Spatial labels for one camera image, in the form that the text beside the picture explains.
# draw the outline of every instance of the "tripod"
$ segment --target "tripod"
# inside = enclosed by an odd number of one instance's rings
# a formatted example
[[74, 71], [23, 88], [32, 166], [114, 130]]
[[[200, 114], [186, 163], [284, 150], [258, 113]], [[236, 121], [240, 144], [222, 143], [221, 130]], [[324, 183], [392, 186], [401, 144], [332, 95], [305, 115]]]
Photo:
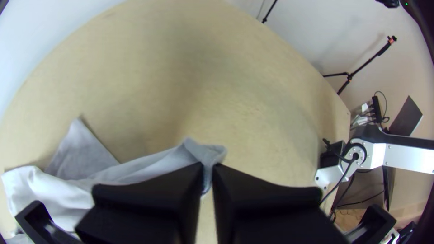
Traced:
[[342, 91], [345, 89], [345, 87], [347, 87], [347, 85], [351, 82], [353, 77], [359, 71], [361, 71], [364, 67], [366, 67], [366, 65], [368, 65], [370, 62], [372, 62], [372, 60], [374, 60], [376, 57], [381, 56], [394, 42], [397, 41], [397, 38], [395, 36], [392, 36], [392, 37], [388, 36], [387, 39], [388, 39], [387, 44], [384, 45], [372, 58], [370, 58], [368, 61], [366, 61], [366, 63], [364, 63], [362, 66], [360, 66], [358, 69], [356, 69], [356, 71], [354, 71], [353, 73], [349, 74], [348, 72], [344, 72], [344, 73], [338, 73], [338, 74], [323, 75], [323, 77], [332, 77], [332, 76], [339, 76], [339, 75], [346, 75], [347, 76], [347, 81], [341, 86], [341, 88], [338, 91], [338, 95], [340, 95], [342, 93]]

